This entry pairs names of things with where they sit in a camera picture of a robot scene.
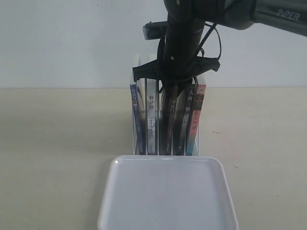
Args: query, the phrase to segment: beige table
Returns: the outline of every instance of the beige table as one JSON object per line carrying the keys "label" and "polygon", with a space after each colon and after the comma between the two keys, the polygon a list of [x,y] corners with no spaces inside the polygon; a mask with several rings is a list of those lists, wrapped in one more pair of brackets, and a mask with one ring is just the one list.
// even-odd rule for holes
{"label": "beige table", "polygon": [[[110,162],[131,154],[129,90],[0,90],[0,229],[94,230]],[[307,89],[208,89],[201,155],[242,230],[307,228]]]}

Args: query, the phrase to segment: white plastic tray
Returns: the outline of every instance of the white plastic tray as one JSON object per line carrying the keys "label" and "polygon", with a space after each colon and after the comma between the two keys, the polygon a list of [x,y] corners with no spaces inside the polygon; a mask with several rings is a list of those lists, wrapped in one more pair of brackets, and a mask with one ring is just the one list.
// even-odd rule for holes
{"label": "white plastic tray", "polygon": [[116,158],[99,230],[238,230],[221,163],[199,156]]}

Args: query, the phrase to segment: blue book spine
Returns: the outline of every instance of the blue book spine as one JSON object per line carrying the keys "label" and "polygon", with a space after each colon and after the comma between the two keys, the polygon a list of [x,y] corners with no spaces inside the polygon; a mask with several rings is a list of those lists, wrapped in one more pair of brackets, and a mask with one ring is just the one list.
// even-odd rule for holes
{"label": "blue book spine", "polygon": [[137,143],[139,146],[139,154],[146,155],[144,148],[143,134],[142,134],[142,123],[141,123],[140,107],[139,107],[136,84],[130,85],[130,91],[131,91],[132,109],[133,109],[133,115],[134,115],[136,133],[137,133]]}

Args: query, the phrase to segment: book spine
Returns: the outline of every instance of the book spine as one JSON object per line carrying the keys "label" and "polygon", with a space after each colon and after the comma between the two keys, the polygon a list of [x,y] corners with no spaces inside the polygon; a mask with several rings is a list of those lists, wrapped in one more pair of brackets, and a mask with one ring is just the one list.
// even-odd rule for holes
{"label": "book spine", "polygon": [[147,112],[147,152],[156,155],[156,109],[157,109],[157,82],[146,80],[146,112]]}
{"label": "book spine", "polygon": [[140,108],[139,108],[136,84],[130,85],[130,91],[131,91],[132,109],[133,109],[133,115],[134,115],[136,133],[137,133],[137,143],[139,146],[139,154],[144,155],[145,149],[144,149],[144,141],[142,135],[142,122],[140,117]]}
{"label": "book spine", "polygon": [[181,127],[179,140],[178,140],[178,148],[177,148],[178,155],[184,155],[184,141],[185,141],[186,134],[187,134],[187,127],[188,127],[189,117],[191,113],[193,96],[195,92],[195,85],[191,84],[190,86],[187,87],[186,91],[187,91],[186,105],[185,105],[184,115],[182,119],[182,127]]}
{"label": "book spine", "polygon": [[196,93],[194,94],[189,134],[187,135],[187,156],[193,155],[195,137],[199,126],[201,107],[205,96],[205,90],[206,85],[197,85]]}
{"label": "book spine", "polygon": [[166,155],[171,155],[171,150],[172,150],[172,136],[173,136],[173,126],[174,126],[178,86],[177,85],[174,86],[172,90],[173,91],[172,91],[172,97],[170,100],[169,120],[168,120],[168,128],[167,128],[166,147],[165,147]]}

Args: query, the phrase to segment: white wall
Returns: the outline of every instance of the white wall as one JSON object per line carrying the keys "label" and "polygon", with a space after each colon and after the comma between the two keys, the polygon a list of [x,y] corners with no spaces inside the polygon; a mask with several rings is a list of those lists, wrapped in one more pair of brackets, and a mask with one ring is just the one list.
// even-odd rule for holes
{"label": "white wall", "polygon": [[[165,19],[163,0],[2,0],[0,87],[127,87],[133,56],[157,47],[142,26]],[[209,87],[307,86],[307,38],[219,30],[222,66]],[[215,35],[205,50],[218,54]]]}

